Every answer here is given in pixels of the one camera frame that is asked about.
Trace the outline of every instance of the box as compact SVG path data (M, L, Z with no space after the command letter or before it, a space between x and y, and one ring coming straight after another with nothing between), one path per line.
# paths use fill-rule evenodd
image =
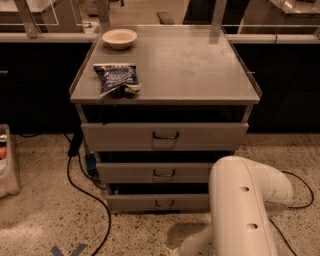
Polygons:
M6 134L6 158L0 160L0 198L20 192L19 164L14 143L10 138L10 129L6 124L0 125L0 134Z

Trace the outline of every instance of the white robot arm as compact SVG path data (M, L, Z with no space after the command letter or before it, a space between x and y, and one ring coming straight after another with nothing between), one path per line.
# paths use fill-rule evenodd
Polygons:
M242 157L224 157L209 177L212 225L187 237L172 256L277 256L269 217L292 198L291 183L280 171Z

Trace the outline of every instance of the drawer handle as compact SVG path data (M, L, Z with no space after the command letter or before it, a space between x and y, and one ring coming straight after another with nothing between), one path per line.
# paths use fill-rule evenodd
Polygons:
M176 170L175 170L175 169L172 170L172 173L168 173L168 174L158 174L156 169L153 170L153 175L154 175L155 177L171 178L171 177L173 177L175 174L176 174Z
M175 136L170 136L170 137L160 137L160 136L157 136L155 132L153 132L152 136L154 139L157 139L157 140L176 140L179 138L179 132L176 132L176 135Z
M171 202L168 203L159 203L158 200L156 200L156 206L159 208L171 208L174 205L174 200L171 200Z

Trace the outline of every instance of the terrazzo floor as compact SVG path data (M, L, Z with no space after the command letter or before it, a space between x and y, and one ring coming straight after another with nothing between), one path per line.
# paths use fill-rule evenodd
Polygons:
M19 156L21 192L0 199L0 255L92 255L106 233L107 214L102 205L70 185L65 136L12 137ZM248 134L235 154L292 172L309 184L314 203L306 209L286 210L273 221L298 256L320 255L320 134ZM103 200L106 192L84 177L77 157L71 161L70 176ZM304 184L288 177L294 205L308 203L311 198ZM209 222L209 214L203 212L112 213L110 236L96 255L169 255L186 236ZM275 228L273 232L279 255L293 255Z

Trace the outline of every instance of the bowl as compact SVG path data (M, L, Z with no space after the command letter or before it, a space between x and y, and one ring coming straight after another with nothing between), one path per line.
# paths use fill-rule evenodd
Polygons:
M137 33L130 29L113 29L102 35L102 40L113 49L124 50L137 39Z

